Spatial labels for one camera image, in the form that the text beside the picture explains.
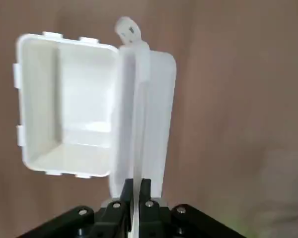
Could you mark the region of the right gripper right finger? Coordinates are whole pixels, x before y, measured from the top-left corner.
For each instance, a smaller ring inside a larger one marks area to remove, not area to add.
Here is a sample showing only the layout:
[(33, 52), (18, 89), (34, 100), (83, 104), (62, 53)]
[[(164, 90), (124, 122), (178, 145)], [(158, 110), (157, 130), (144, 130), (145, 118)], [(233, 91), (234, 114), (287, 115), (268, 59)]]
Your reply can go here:
[(188, 205), (172, 209), (151, 197), (151, 180), (141, 181), (139, 194), (140, 238), (243, 238), (209, 215)]

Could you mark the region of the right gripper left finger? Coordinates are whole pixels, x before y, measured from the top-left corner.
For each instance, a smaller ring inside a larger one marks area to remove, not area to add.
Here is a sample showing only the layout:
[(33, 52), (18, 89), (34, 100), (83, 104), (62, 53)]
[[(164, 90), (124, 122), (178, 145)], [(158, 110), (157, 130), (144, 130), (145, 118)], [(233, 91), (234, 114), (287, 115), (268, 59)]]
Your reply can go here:
[(21, 238), (126, 238), (132, 228), (133, 179), (124, 182), (118, 198), (94, 211), (77, 206), (32, 230)]

